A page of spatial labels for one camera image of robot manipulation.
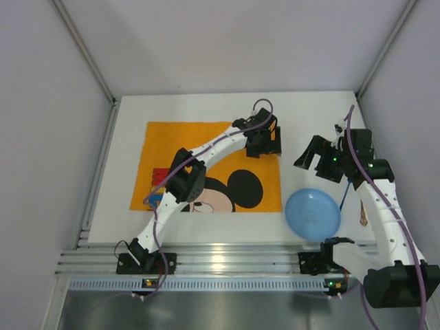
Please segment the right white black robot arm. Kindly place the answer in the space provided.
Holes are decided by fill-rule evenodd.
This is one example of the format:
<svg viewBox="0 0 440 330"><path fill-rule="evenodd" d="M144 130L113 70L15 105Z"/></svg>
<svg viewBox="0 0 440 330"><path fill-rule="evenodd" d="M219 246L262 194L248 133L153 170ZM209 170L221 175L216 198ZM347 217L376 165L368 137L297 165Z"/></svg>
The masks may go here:
<svg viewBox="0 0 440 330"><path fill-rule="evenodd" d="M439 286L439 266L429 264L406 227L396 194L395 176L385 159L374 156L368 129L340 129L336 141L314 135L294 166L308 169L315 155L318 177L339 183L346 177L354 187L375 236L378 256L365 254L350 238L333 237L301 267L303 274L324 274L344 268L360 281L370 306L421 307Z"/></svg>

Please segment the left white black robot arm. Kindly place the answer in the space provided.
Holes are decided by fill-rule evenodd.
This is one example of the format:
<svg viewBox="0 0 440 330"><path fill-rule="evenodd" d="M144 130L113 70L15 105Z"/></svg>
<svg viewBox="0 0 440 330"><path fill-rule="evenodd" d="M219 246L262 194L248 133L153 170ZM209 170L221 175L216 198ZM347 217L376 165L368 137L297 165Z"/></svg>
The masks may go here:
<svg viewBox="0 0 440 330"><path fill-rule="evenodd" d="M164 188L158 207L150 205L153 218L127 245L128 255L135 266L149 270L155 255L161 252L161 243L167 223L173 214L194 202L206 184L206 173L227 156L245 150L245 156L258 159L262 155L280 155L281 128L272 110L260 109L249 118L235 120L224 132L205 144L179 149L170 165L167 176L155 186L143 203L150 204L151 197Z"/></svg>

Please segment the orange cartoon mouse placemat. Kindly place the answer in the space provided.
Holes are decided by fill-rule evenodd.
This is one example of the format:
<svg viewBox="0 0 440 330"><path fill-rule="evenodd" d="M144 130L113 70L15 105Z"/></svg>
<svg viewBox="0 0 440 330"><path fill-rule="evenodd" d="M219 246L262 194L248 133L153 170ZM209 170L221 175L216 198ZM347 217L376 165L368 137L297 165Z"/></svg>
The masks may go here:
<svg viewBox="0 0 440 330"><path fill-rule="evenodd" d="M140 154L131 210L150 210L144 198L158 206L158 188L180 148L194 149L223 133L228 122L149 122ZM186 212L280 212L280 166L277 155L248 157L241 149L216 163L206 173L203 193Z"/></svg>

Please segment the blue plastic plate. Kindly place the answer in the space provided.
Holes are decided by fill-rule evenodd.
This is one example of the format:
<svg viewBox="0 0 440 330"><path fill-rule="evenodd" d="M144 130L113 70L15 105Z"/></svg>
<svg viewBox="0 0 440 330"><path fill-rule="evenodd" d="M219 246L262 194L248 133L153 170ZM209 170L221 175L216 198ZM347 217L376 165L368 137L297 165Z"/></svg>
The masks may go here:
<svg viewBox="0 0 440 330"><path fill-rule="evenodd" d="M285 218L296 235L308 241L321 242L339 230L341 211L334 199L324 191L303 188L287 199Z"/></svg>

